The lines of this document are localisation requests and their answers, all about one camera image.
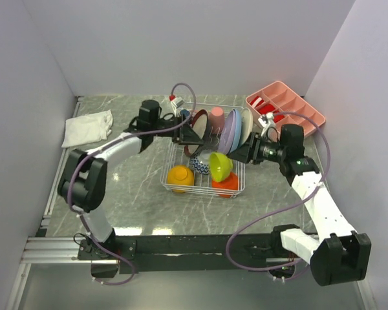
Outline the dark red rimmed plate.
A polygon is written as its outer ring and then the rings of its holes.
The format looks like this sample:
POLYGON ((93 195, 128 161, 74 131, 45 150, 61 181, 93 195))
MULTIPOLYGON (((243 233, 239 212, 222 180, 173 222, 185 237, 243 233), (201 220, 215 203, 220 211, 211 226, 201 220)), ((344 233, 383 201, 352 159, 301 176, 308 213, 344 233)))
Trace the dark red rimmed plate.
MULTIPOLYGON (((201 109, 196 112, 191 124, 193 131, 203 140, 210 133, 210 123, 207 110, 201 109)), ((194 155, 197 155, 203 147, 203 145, 185 145, 184 154, 187 157, 193 157, 194 155)))

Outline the lime green bowl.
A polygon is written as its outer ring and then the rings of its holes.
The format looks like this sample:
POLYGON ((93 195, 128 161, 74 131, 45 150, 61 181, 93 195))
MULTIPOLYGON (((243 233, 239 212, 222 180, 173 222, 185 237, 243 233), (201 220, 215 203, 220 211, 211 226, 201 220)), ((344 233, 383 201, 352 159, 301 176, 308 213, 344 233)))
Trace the lime green bowl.
POLYGON ((210 155, 210 174, 213 181, 218 183, 228 178, 233 169, 233 163, 227 155, 212 152, 210 155))

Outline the red-orange bowl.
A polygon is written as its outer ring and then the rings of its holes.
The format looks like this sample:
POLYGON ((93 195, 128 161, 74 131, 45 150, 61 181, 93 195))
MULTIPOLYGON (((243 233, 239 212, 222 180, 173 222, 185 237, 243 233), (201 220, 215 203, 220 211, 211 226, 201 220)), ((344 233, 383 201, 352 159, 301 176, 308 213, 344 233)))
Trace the red-orange bowl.
POLYGON ((239 190, 238 176, 231 172, 222 182, 211 181, 211 186, 217 191, 217 194, 223 198, 231 198, 239 190))

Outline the orange-yellow bowl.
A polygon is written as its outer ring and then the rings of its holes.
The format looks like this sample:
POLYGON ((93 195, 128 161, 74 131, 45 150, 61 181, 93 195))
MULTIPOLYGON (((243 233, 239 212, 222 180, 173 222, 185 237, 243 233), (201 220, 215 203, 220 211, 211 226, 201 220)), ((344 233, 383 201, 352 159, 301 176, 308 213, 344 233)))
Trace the orange-yellow bowl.
POLYGON ((195 177, 193 171, 187 166, 176 165, 167 174, 167 184, 178 185, 177 189, 172 189, 176 193, 184 193, 183 186, 193 186, 195 177))

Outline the white wire dish rack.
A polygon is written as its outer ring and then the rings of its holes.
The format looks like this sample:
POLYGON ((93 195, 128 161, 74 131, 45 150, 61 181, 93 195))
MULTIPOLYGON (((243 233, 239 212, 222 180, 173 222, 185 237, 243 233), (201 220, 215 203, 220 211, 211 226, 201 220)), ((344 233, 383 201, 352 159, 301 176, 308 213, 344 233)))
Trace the white wire dish rack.
MULTIPOLYGON (((239 106, 230 106, 230 105, 211 105, 206 103, 197 103, 196 110, 205 109, 208 114, 214 107, 220 107, 224 111, 224 116, 227 118, 228 114, 232 109, 237 109, 239 112, 242 112, 244 107, 239 106)), ((208 149, 210 151, 216 151, 218 149, 219 144, 219 134, 210 134, 207 138, 203 138, 205 144, 204 149, 208 149)), ((185 145, 177 145, 172 142, 167 143, 166 155, 164 158, 164 163, 162 166, 162 173, 160 177, 161 184, 168 191, 183 191, 185 193, 190 194, 199 194, 199 195, 210 195, 210 196, 218 196, 225 195, 228 198, 235 198, 238 194, 240 194, 245 188, 246 181, 246 173, 245 173, 245 164, 233 161, 233 169, 232 172, 237 175, 238 189, 218 189, 212 186, 212 178, 211 176, 201 174, 196 171, 194 166, 190 163, 190 158, 185 155, 184 152, 185 145), (194 184, 193 185, 177 185, 171 184, 167 181, 168 172, 177 165, 183 165, 189 168, 193 172, 194 176, 194 184)))

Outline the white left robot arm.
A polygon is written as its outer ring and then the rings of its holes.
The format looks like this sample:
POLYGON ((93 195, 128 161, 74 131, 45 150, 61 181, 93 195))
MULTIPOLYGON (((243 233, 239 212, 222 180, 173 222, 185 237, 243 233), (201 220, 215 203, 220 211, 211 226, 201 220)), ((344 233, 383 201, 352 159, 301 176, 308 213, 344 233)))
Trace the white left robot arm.
POLYGON ((116 252, 116 234, 101 204, 105 196, 108 167, 140 154, 154 137, 169 137, 180 145, 202 146, 203 139, 189 125, 189 117, 169 113, 161 116, 160 103, 141 103, 138 115, 116 139, 87 152, 70 152, 58 185, 58 194, 76 213, 87 231, 93 251, 103 260, 116 252))

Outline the lavender plate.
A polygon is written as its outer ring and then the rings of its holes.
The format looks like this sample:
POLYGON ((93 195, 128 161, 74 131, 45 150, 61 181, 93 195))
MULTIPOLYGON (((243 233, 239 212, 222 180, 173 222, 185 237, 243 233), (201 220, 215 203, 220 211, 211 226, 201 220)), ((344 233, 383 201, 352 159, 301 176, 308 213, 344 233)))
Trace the lavender plate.
POLYGON ((235 134, 235 114, 233 109, 228 114, 221 136, 219 138, 218 151, 223 154, 229 154, 235 134))

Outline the cream and blue plate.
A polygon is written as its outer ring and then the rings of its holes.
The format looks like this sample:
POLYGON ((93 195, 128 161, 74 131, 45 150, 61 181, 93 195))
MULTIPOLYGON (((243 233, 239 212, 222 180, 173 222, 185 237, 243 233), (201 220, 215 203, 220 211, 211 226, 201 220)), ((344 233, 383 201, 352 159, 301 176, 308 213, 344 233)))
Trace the cream and blue plate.
POLYGON ((241 111, 241 137, 239 145, 243 145, 253 129, 253 114, 249 108, 241 111))

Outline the red white patterned bowl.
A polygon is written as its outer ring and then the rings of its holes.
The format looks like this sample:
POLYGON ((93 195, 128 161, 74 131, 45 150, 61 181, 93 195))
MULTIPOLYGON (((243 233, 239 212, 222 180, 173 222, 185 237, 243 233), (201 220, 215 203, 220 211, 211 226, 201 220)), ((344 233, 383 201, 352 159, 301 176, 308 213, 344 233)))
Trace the red white patterned bowl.
POLYGON ((199 154, 189 160, 189 164, 194 171, 201 175, 208 175, 210 173, 210 154, 199 154))

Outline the dark blue ceramic mug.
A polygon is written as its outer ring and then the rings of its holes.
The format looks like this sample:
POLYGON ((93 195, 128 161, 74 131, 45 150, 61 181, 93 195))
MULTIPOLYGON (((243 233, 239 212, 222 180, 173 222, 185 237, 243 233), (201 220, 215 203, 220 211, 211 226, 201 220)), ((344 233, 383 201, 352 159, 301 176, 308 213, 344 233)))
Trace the dark blue ceramic mug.
POLYGON ((179 114, 184 117, 184 118, 189 118, 189 116, 191 115, 191 112, 189 110, 186 110, 186 109, 182 109, 179 114))

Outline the pink plastic cup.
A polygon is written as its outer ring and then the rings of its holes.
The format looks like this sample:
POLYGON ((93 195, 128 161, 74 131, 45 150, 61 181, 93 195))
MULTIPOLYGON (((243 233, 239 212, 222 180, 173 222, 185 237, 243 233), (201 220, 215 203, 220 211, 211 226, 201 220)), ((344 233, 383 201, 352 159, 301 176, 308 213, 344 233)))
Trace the pink plastic cup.
POLYGON ((209 113, 211 133, 219 134, 223 130, 225 123, 224 111, 221 107, 213 107, 209 113))

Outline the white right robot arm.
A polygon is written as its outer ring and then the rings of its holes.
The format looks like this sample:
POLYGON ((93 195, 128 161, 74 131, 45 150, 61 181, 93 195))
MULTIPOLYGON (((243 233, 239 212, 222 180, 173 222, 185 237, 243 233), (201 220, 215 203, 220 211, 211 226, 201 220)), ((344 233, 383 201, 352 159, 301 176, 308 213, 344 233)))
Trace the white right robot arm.
POLYGON ((320 286, 363 280, 371 253, 371 240, 358 233, 340 212, 324 184, 324 173, 305 155, 304 130, 300 125, 281 127, 277 142, 253 132, 229 158, 242 163, 277 163, 281 174, 300 197, 318 237, 295 225, 281 225, 271 233, 270 249, 278 257, 289 252, 310 266, 320 286))

